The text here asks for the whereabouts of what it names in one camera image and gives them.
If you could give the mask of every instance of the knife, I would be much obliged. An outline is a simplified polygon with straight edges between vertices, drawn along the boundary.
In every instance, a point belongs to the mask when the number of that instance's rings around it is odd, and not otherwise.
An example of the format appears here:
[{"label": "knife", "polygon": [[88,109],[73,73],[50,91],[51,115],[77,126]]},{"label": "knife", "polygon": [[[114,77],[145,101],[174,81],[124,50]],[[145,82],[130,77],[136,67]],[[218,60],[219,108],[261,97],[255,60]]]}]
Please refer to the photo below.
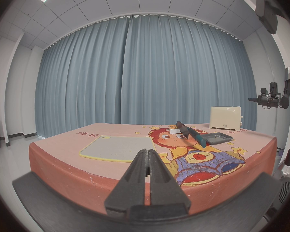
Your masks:
[{"label": "knife", "polygon": [[201,136],[200,133],[192,129],[191,127],[185,126],[182,122],[177,122],[176,127],[180,130],[180,132],[188,139],[189,134],[196,140],[202,148],[206,147],[206,141],[205,139]]}]

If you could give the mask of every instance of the cartoon girl illustration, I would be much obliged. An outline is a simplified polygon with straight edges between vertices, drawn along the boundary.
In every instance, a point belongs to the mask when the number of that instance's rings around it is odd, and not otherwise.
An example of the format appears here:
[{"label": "cartoon girl illustration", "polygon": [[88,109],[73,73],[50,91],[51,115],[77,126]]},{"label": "cartoon girl illustration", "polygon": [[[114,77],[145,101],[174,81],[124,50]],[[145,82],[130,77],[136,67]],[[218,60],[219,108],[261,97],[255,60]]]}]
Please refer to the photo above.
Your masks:
[{"label": "cartoon girl illustration", "polygon": [[[207,132],[195,129],[200,134]],[[183,134],[170,134],[168,128],[151,130],[148,134],[153,142],[170,150],[172,160],[160,157],[179,185],[199,185],[213,181],[224,174],[241,168],[244,158],[233,152],[223,152],[209,144],[205,149],[192,137],[187,140]]]}]

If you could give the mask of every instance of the cream toaster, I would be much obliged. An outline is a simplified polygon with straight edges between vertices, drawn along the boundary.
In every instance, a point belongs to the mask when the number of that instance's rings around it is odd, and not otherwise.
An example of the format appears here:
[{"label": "cream toaster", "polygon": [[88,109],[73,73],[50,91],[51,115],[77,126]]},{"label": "cream toaster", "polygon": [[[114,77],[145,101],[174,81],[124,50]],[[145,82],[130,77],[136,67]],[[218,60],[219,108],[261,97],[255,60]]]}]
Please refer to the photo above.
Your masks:
[{"label": "cream toaster", "polygon": [[240,106],[212,106],[209,128],[239,131],[242,125]]}]

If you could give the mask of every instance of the blue curtain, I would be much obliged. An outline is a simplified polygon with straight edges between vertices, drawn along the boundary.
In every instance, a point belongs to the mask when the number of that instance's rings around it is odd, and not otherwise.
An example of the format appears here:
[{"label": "blue curtain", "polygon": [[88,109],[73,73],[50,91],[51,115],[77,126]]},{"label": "blue curtain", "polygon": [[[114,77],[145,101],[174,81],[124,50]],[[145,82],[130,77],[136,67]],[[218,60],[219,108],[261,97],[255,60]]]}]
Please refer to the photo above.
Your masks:
[{"label": "blue curtain", "polygon": [[45,50],[35,96],[37,134],[95,122],[208,123],[211,106],[241,106],[255,130],[255,81],[243,42],[162,15],[102,21]]},{"label": "blue curtain", "polygon": [[96,122],[120,123],[121,80],[129,18],[88,26],[44,51],[35,92],[38,135]]}]

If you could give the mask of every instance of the ceiling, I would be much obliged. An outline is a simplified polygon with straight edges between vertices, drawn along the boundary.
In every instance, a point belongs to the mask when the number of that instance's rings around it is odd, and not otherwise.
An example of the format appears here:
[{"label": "ceiling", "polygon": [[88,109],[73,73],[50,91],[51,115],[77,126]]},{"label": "ceiling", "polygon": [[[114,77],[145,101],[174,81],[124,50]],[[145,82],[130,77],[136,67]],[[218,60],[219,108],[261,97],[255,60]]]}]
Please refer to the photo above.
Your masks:
[{"label": "ceiling", "polygon": [[15,0],[0,22],[0,35],[20,44],[46,48],[89,22],[135,12],[195,17],[245,39],[262,24],[243,0]]}]

